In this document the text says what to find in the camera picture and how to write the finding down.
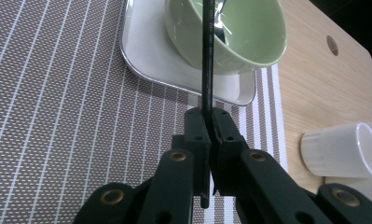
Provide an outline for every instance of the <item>gray woven placemat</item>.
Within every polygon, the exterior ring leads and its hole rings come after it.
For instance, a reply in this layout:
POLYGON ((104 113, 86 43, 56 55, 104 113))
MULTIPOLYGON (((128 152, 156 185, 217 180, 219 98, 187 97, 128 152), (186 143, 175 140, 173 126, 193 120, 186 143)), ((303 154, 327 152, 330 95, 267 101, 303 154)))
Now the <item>gray woven placemat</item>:
MULTIPOLYGON (((103 184, 152 176, 200 98, 133 75, 117 36, 126 4, 0 1, 0 223, 70 223, 103 184)), ((250 147, 287 169, 278 66, 231 113, 250 147)), ((194 223, 239 223, 232 198, 194 223)))

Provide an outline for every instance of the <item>tray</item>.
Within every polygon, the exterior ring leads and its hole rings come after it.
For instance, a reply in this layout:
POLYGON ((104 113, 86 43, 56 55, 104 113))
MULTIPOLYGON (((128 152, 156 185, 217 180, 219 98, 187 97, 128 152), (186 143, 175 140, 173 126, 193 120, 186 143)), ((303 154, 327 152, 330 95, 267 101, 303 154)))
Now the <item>tray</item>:
MULTIPOLYGON (((165 0, 128 0, 119 45, 125 62, 138 77, 200 95, 201 71, 189 65, 166 33, 165 0)), ((255 72, 214 75, 214 98, 248 105, 255 97, 255 72)))

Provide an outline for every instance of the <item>black metal rod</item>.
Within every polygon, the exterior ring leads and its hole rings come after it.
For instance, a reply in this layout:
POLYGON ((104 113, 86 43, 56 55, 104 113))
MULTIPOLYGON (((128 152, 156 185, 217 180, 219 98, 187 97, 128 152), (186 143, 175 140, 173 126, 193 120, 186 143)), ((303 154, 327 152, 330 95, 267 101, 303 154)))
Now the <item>black metal rod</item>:
POLYGON ((211 126, 213 104, 214 0, 203 0, 202 115, 211 126))

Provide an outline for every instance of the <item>table surface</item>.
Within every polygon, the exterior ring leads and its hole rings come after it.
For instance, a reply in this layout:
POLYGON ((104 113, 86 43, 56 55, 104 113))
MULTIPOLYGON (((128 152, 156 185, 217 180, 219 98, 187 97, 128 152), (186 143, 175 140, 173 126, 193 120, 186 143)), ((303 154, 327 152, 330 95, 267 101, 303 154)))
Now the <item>table surface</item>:
POLYGON ((366 49, 310 1, 281 1, 288 44, 279 63, 289 174, 316 192, 323 178, 299 153, 302 134, 355 121, 372 121, 372 59, 366 49), (338 56, 327 44, 331 36, 338 56))

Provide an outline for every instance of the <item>cup rim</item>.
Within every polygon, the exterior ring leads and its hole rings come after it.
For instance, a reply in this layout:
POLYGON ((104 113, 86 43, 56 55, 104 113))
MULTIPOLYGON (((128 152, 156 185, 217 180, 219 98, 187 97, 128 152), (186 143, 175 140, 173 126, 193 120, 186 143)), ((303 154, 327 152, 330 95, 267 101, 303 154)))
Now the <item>cup rim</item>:
MULTIPOLYGON (((200 22, 200 26, 202 27, 202 25, 203 25, 202 24, 202 16, 198 13, 197 9, 194 7, 194 4, 192 3, 193 0, 186 0, 186 1, 191 5, 191 8, 192 8, 193 12, 197 15, 197 17, 199 19, 199 22, 200 22)), ((279 57, 275 61, 273 61, 271 63, 258 63, 258 62, 254 62, 254 61, 248 60, 248 59, 244 58, 243 56, 241 56, 239 53, 237 53, 234 50, 232 50, 231 48, 229 48, 226 44, 224 44, 223 42, 221 42, 221 40, 216 35, 214 36, 214 43, 218 43, 221 48, 227 49, 229 51, 229 53, 231 53, 235 57, 239 58, 240 60, 242 60, 242 61, 244 61, 246 63, 252 63, 256 67, 268 67, 268 66, 271 66, 271 65, 277 63, 283 57, 284 53, 287 50, 288 34, 287 34, 287 26, 286 26, 286 23, 285 23, 285 17, 283 15, 281 2, 278 1, 278 0, 276 0, 276 2, 279 5, 279 9, 280 9, 279 11, 280 11, 282 20, 284 21, 283 25, 284 25, 284 36, 285 36, 285 39, 284 39, 284 48, 282 49, 281 54, 279 55, 279 57)))
POLYGON ((356 127, 357 148, 358 148, 360 157, 361 157, 361 159, 363 161, 363 164, 365 165, 366 170, 372 175, 372 168, 371 168, 370 164, 368 164, 366 162, 365 153, 361 149, 361 146, 360 146, 361 145, 360 144, 360 140, 361 140, 360 131, 361 131, 362 128, 365 129, 368 132, 368 135, 371 136, 371 139, 372 139, 372 129, 366 123, 358 123, 357 124, 357 127, 356 127))

